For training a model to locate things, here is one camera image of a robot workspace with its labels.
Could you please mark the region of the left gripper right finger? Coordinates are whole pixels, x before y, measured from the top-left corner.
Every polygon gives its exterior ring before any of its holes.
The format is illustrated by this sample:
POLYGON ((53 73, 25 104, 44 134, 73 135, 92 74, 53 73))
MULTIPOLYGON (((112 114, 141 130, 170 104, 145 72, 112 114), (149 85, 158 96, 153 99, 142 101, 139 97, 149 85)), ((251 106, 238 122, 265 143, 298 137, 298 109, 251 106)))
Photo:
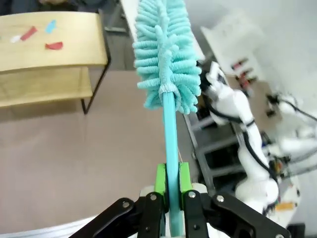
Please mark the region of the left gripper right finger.
POLYGON ((187 238, 208 238, 207 225, 230 238, 290 238, 289 231, 228 193, 209 196, 193 188, 188 163, 179 164, 187 238))

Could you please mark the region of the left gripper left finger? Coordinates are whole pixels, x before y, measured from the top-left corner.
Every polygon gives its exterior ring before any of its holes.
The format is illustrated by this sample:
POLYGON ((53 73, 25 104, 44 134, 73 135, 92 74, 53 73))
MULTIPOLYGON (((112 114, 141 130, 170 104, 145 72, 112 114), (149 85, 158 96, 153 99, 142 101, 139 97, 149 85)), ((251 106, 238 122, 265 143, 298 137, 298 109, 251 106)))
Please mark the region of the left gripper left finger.
POLYGON ((75 232, 72 238, 159 238, 165 234, 166 164, 157 166, 154 191, 137 201, 120 198, 75 232))

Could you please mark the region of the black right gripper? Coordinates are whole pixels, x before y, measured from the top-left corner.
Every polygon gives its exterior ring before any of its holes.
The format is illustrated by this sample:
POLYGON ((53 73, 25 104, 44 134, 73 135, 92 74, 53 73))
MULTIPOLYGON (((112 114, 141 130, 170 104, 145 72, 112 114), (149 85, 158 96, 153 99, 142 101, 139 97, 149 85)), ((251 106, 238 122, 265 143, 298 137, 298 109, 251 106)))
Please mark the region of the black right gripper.
POLYGON ((207 65, 203 63, 201 60, 198 61, 198 67, 201 69, 201 74, 200 74, 200 89, 202 91, 202 94, 206 97, 211 99, 210 94, 209 94, 209 87, 210 83, 207 80, 207 75, 209 74, 209 69, 207 68, 207 65))

